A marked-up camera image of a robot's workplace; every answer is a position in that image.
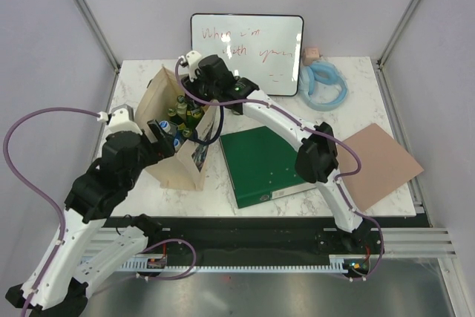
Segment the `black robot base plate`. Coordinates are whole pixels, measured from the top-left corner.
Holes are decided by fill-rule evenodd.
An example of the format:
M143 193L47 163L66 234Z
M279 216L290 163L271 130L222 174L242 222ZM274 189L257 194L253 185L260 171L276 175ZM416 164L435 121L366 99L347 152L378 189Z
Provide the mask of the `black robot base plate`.
M331 218L166 218L152 217L152 241L165 241L168 255L199 255L206 261L322 263L329 255L378 255L383 240L370 230L368 244L348 252Z

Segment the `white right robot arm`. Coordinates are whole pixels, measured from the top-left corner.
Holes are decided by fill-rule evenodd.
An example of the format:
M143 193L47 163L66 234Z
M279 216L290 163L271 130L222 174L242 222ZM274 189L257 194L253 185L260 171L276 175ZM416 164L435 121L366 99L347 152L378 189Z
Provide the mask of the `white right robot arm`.
M341 247L358 252L368 244L373 218L356 207L344 185L347 173L340 171L338 148L352 156L356 153L337 140L332 127L310 122L288 112L250 79L234 75L217 55L202 56L190 51L175 65L187 74L177 82L186 96L200 105L231 109L265 125L285 140L297 153L295 172L304 181L316 185L332 212Z

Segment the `clear glass bottle green cap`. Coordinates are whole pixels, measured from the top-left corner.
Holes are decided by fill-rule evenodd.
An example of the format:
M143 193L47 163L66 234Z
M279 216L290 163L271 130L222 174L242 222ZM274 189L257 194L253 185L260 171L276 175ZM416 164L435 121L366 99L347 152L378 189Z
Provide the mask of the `clear glass bottle green cap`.
M187 110L188 110L188 102L183 95L179 95L177 97L177 101L175 104L175 110L177 114L183 119L186 120Z

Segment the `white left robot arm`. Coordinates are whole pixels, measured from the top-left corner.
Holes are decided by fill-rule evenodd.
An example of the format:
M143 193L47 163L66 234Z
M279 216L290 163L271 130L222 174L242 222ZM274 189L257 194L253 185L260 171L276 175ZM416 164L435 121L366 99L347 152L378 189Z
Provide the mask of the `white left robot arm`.
M56 238L26 282L5 298L32 316L79 316L88 299L113 272L134 255L156 252L163 244L157 223L147 215L130 226L86 263L88 244L113 210L134 188L142 171L174 155L173 138L156 120L148 122L150 141L132 120L112 125L100 158L73 182L60 215Z

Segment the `beige canvas tote bag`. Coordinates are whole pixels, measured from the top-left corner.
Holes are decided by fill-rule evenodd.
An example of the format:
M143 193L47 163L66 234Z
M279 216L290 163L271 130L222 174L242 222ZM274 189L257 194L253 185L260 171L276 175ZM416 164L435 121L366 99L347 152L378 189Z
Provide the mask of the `beige canvas tote bag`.
M153 135L147 123L167 120L168 109L176 105L177 97L182 94L174 73L168 68L163 67L151 79L135 112L135 121L148 138ZM164 189L201 191L208 150L208 146L185 141L173 157L149 166L146 171Z

